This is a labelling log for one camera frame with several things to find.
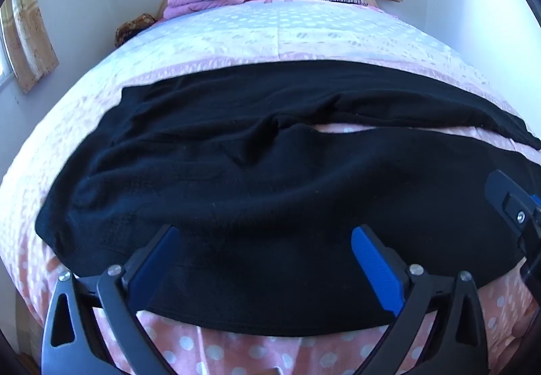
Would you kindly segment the black knit pants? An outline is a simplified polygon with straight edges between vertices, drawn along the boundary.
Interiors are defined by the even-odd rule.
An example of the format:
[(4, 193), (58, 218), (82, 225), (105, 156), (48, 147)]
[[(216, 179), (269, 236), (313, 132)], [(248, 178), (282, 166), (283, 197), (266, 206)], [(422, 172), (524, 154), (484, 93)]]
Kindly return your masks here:
[(350, 238), (486, 285), (521, 253), (486, 201), (540, 191), (539, 139), (491, 101), (339, 61), (234, 66), (125, 88), (55, 179), (36, 232), (79, 276), (180, 231), (150, 310), (206, 328), (317, 336), (382, 326)]

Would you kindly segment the beige curtain left window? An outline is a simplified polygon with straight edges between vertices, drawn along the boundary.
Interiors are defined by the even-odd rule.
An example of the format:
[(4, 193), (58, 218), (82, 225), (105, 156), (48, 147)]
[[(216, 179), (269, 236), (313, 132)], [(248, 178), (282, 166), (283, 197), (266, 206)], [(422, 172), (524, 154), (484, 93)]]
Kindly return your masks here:
[(5, 0), (1, 6), (1, 26), (15, 79), (28, 93), (59, 65), (38, 0)]

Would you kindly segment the pink polka dot bedspread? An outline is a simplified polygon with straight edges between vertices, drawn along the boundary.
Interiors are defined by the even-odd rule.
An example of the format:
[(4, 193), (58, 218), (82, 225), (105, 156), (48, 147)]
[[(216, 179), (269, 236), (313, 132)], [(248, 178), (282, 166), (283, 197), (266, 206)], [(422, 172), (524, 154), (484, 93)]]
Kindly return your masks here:
[[(59, 276), (73, 271), (37, 234), (37, 217), (65, 163), (119, 104), (123, 90), (222, 68), (296, 61), (353, 62), (426, 76), (483, 97), (524, 121), (455, 51), (377, 9), (315, 0), (256, 0), (157, 22), (73, 86), (28, 137), (1, 184), (1, 257), (43, 334)], [(521, 253), (518, 264), (482, 286), (470, 273), (484, 317), (487, 374), (536, 374), (538, 364), (513, 361), (529, 335), (526, 323), (539, 300), (521, 279), (525, 257), (519, 236), (511, 232)], [(74, 275), (92, 277), (108, 267), (91, 276)], [(150, 304), (136, 316), (173, 374), (357, 374), (394, 319), (391, 313), (393, 319), (385, 325), (334, 334), (259, 336), (183, 323), (153, 313)], [(103, 310), (94, 308), (94, 315), (116, 367), (122, 374), (134, 372)], [(435, 316), (434, 309), (425, 315), (396, 374), (409, 374), (415, 366)]]

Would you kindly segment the brown patterned bag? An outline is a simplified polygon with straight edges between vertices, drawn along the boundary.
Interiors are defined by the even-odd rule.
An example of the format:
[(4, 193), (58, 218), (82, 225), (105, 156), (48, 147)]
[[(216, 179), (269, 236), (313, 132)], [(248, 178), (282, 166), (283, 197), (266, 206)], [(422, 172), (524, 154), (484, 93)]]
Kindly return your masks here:
[(116, 29), (114, 40), (115, 47), (119, 48), (142, 31), (147, 30), (156, 22), (157, 20), (148, 13), (143, 13), (129, 22), (124, 22)]

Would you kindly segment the folded pink blanket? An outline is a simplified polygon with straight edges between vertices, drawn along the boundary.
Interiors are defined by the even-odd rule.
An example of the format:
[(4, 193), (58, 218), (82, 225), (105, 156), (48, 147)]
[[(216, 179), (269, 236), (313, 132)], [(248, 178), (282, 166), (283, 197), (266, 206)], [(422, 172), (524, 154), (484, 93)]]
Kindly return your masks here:
[(164, 20), (224, 6), (239, 5), (251, 0), (167, 0), (162, 13)]

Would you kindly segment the left wall window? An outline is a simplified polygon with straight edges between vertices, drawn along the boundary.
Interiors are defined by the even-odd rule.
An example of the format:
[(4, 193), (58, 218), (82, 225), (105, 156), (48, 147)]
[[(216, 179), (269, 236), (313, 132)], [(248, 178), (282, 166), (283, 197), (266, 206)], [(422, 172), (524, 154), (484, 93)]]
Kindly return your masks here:
[(14, 13), (10, 0), (5, 0), (1, 6), (1, 88), (13, 79), (14, 69), (10, 54), (14, 34)]

